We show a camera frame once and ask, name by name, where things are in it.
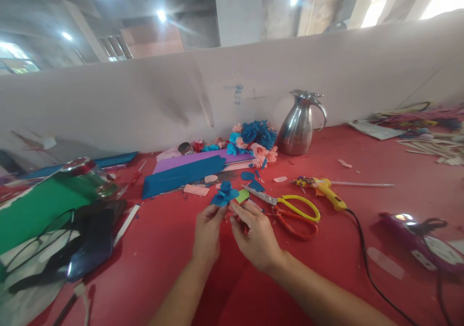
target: pitcher handle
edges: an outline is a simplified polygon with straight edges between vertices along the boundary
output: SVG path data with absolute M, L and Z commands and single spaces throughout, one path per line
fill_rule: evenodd
M 319 131 L 321 131 L 322 129 L 324 129 L 325 125 L 327 124 L 327 111 L 325 110 L 324 106 L 322 106 L 322 104 L 316 100 L 314 97 L 311 98 L 311 103 L 315 106 L 317 106 L 321 111 L 322 111 L 322 114 L 324 115 L 324 124 L 322 125 L 322 128 L 319 129 Z

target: stainless steel jug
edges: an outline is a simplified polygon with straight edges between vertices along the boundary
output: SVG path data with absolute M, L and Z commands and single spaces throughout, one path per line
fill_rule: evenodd
M 290 92 L 295 96 L 295 104 L 285 118 L 277 137 L 277 147 L 282 153 L 303 155 L 308 152 L 313 137 L 311 105 L 319 107 L 324 114 L 324 125 L 327 123 L 327 112 L 317 100 L 323 95 L 295 89 Z

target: smartphone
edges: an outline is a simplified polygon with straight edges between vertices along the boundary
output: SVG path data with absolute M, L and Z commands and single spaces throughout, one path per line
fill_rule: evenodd
M 113 253 L 113 218 L 111 208 L 98 211 L 92 216 L 81 248 L 72 255 L 67 279 L 75 282 L 110 258 Z

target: scissor blade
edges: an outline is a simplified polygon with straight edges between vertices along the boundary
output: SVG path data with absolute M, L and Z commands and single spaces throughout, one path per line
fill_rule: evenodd
M 266 203 L 269 203 L 269 204 L 272 204 L 272 205 L 275 205 L 273 203 L 273 200 L 274 198 L 267 195 L 267 194 L 264 194 L 263 192 L 258 192 L 257 190 L 251 188 L 251 187 L 248 187 L 248 186 L 245 186 L 245 185 L 242 185 L 243 188 L 245 188 L 247 191 L 249 191 L 251 194 L 257 196 L 259 199 L 262 199 L 264 200 Z

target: yellow scissors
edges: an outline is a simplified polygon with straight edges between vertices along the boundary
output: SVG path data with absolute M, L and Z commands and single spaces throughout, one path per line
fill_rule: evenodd
M 257 196 L 259 199 L 262 199 L 266 203 L 271 204 L 272 206 L 276 206 L 277 203 L 282 203 L 288 206 L 293 211 L 295 211 L 298 215 L 303 216 L 304 218 L 307 218 L 308 220 L 311 220 L 314 222 L 319 222 L 320 220 L 320 213 L 319 213 L 318 208 L 313 203 L 311 203 L 309 200 L 307 200 L 306 198 L 300 197 L 299 195 L 283 195 L 281 198 L 273 198 L 270 195 L 264 194 L 263 192 L 258 192 L 257 190 L 254 190 L 251 187 L 248 187 L 245 185 L 242 185 L 242 187 L 245 188 L 247 191 L 249 191 L 251 194 L 254 194 L 255 196 Z M 300 211 L 299 209 L 294 207 L 292 204 L 290 204 L 288 201 L 286 201 L 286 199 L 296 199 L 296 200 L 301 200 L 302 202 L 305 202 L 313 209 L 316 216 L 311 217 L 311 216 L 306 215 L 304 212 Z

